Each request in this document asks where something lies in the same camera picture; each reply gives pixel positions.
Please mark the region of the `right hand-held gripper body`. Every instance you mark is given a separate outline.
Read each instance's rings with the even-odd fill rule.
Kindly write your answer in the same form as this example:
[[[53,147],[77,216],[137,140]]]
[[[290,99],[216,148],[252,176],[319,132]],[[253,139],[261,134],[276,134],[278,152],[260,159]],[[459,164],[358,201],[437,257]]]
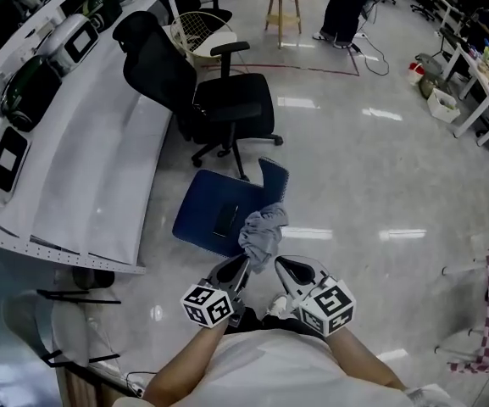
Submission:
[[[356,300],[342,280],[320,275],[311,282],[288,277],[292,314],[307,328],[329,337],[352,321]]]

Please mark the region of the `red and white bag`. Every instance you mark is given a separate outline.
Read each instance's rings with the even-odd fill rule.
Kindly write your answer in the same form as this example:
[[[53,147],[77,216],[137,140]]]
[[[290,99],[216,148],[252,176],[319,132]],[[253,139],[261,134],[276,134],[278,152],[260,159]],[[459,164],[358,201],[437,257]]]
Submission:
[[[412,62],[408,67],[408,75],[407,75],[408,82],[412,86],[415,86],[416,84],[419,83],[419,81],[421,80],[424,74],[425,74],[425,69],[422,63]]]

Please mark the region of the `person's right forearm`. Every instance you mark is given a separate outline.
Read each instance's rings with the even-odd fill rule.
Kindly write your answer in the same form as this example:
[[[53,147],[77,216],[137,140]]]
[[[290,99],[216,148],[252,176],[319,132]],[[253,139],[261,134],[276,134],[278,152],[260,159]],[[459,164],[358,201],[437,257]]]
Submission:
[[[325,341],[334,359],[348,376],[400,391],[407,389],[394,371],[347,328],[343,327],[332,333]]]

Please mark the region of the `person's black trousers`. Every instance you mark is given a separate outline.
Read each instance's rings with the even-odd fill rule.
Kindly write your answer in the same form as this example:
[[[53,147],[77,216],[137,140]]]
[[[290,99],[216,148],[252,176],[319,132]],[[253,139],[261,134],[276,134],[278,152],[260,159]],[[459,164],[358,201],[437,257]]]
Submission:
[[[255,331],[269,331],[269,330],[283,330],[287,332],[294,332],[300,335],[312,336],[320,338],[319,333],[302,323],[296,318],[281,319],[273,315],[265,315],[260,320],[255,311],[252,308],[245,308],[245,312],[240,320],[238,327],[228,326],[225,330],[225,335],[255,332]]]

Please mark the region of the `wooden cabinet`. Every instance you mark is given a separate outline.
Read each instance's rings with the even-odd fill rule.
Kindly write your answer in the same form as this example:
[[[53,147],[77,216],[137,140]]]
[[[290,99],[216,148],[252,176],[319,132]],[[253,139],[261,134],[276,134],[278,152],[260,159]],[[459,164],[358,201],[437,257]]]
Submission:
[[[53,370],[63,407],[112,407],[118,399],[137,397],[122,376],[102,367],[85,368],[70,363]]]

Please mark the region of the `person's left forearm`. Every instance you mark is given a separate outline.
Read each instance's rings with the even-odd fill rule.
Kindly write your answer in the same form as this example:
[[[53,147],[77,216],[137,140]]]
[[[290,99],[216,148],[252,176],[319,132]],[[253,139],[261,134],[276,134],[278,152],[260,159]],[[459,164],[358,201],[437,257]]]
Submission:
[[[188,396],[203,379],[228,326],[202,328],[148,383],[142,399],[155,407],[170,407]]]

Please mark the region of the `white table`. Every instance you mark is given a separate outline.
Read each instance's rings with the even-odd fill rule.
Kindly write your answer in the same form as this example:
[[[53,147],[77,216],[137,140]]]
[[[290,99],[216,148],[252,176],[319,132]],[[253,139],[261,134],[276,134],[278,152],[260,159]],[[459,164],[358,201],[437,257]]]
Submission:
[[[451,60],[449,61],[449,65],[445,70],[445,73],[448,74],[451,69],[454,68],[455,63],[458,58],[462,57],[467,65],[469,66],[469,73],[471,74],[470,81],[467,83],[466,87],[461,92],[461,95],[464,97],[469,92],[471,87],[478,82],[481,85],[483,92],[486,95],[486,98],[478,105],[474,112],[470,114],[470,116],[455,129],[453,135],[456,138],[461,137],[470,127],[471,125],[481,117],[481,115],[485,112],[485,110],[489,107],[489,81],[486,76],[478,70],[478,65],[474,59],[472,59],[461,47],[460,44],[457,45],[456,50],[453,53]],[[489,140],[489,130],[482,135],[477,140],[477,145],[482,146],[485,142]]]

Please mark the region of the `person's white shirt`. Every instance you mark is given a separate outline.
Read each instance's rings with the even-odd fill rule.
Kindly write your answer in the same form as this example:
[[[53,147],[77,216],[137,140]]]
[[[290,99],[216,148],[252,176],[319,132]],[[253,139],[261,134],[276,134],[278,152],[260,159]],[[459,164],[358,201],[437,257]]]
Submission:
[[[325,343],[282,330],[228,335],[175,407],[465,407],[439,387],[399,390],[345,373]]]

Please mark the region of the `white metal shelving rack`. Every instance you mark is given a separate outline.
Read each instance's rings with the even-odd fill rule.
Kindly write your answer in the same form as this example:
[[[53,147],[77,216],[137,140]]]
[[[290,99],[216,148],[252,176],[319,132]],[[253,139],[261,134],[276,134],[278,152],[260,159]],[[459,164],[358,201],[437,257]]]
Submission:
[[[0,205],[0,249],[64,265],[141,274],[138,251],[169,110],[125,81],[113,39],[120,21],[158,0],[135,0],[62,79],[30,132],[13,196]],[[69,0],[0,0],[0,91]]]

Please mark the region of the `person's white shoe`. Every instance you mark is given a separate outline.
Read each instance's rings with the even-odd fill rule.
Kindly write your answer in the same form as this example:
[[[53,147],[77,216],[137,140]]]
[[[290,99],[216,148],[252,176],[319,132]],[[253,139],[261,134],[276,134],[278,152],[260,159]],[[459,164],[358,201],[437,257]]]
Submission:
[[[287,317],[288,297],[284,293],[276,295],[267,308],[264,317],[284,320]]]

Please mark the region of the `grey bag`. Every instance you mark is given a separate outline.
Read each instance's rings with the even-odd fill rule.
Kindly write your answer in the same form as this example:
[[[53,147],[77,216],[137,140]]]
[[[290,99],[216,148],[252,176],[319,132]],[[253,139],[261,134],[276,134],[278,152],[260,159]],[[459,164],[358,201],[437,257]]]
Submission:
[[[418,82],[418,88],[424,99],[428,99],[433,89],[441,90],[445,86],[445,80],[442,77],[442,66],[430,55],[420,53],[415,56],[418,64],[425,73]]]

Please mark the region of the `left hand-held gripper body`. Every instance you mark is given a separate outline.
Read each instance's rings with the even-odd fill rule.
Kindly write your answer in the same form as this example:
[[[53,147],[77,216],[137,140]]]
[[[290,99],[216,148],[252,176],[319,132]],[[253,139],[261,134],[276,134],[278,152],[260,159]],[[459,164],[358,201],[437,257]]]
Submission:
[[[238,327],[245,312],[241,290],[235,282],[192,284],[180,303],[187,318],[201,327],[216,327],[224,321]]]

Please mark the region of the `row of screen-fronted appliances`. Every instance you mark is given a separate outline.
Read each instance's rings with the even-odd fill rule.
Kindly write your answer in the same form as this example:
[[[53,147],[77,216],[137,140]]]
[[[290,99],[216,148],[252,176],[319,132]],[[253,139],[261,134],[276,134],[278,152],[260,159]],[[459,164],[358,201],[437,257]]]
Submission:
[[[71,12],[51,29],[0,91],[0,205],[13,196],[31,141],[62,84],[97,44],[101,32],[135,0],[69,0]]]

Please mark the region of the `black phone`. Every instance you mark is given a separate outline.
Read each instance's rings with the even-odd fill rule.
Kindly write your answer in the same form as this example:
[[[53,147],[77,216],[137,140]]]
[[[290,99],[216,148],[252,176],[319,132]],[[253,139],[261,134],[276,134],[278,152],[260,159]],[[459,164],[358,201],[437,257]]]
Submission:
[[[236,203],[225,203],[219,210],[215,219],[213,234],[218,237],[227,237],[235,221],[239,206]]]

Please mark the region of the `blue upholstered chair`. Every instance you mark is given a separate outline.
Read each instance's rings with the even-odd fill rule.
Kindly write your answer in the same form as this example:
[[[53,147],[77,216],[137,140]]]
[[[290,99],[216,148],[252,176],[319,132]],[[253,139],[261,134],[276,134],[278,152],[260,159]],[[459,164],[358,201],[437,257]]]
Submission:
[[[289,171],[271,159],[258,160],[263,183],[221,175],[211,170],[200,170],[193,178],[184,197],[175,223],[173,236],[186,243],[225,257],[243,252],[238,237],[245,219],[254,211],[283,200]],[[213,234],[215,219],[227,203],[239,206],[231,232],[227,237]]]

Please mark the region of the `white plastic bin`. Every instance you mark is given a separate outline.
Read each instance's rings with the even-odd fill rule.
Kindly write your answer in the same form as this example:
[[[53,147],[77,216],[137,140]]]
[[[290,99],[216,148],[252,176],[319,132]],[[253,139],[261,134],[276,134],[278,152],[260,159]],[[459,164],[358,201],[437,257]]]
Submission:
[[[432,89],[427,105],[431,115],[445,123],[451,124],[460,116],[457,100],[439,89]]]

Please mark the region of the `black mesh office chair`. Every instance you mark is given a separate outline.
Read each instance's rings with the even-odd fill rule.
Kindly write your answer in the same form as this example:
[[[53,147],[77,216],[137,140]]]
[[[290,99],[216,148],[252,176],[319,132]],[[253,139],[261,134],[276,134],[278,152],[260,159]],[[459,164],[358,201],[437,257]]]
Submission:
[[[275,112],[266,78],[258,73],[230,75],[231,55],[249,48],[247,42],[220,45],[220,77],[198,81],[197,71],[169,39],[156,17],[146,11],[126,16],[113,31],[125,54],[123,75],[142,96],[164,106],[176,117],[181,135],[200,150],[192,155],[199,167],[204,154],[217,149],[233,154],[241,179],[238,143],[243,139],[283,143],[274,133]]]

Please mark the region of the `grey clothes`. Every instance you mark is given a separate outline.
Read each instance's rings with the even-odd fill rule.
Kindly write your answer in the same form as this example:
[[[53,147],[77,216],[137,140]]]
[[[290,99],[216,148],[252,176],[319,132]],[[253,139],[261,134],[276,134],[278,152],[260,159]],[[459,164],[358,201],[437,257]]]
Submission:
[[[259,274],[278,254],[282,228],[289,225],[283,203],[273,203],[252,212],[241,228],[238,244],[249,258],[251,270]]]

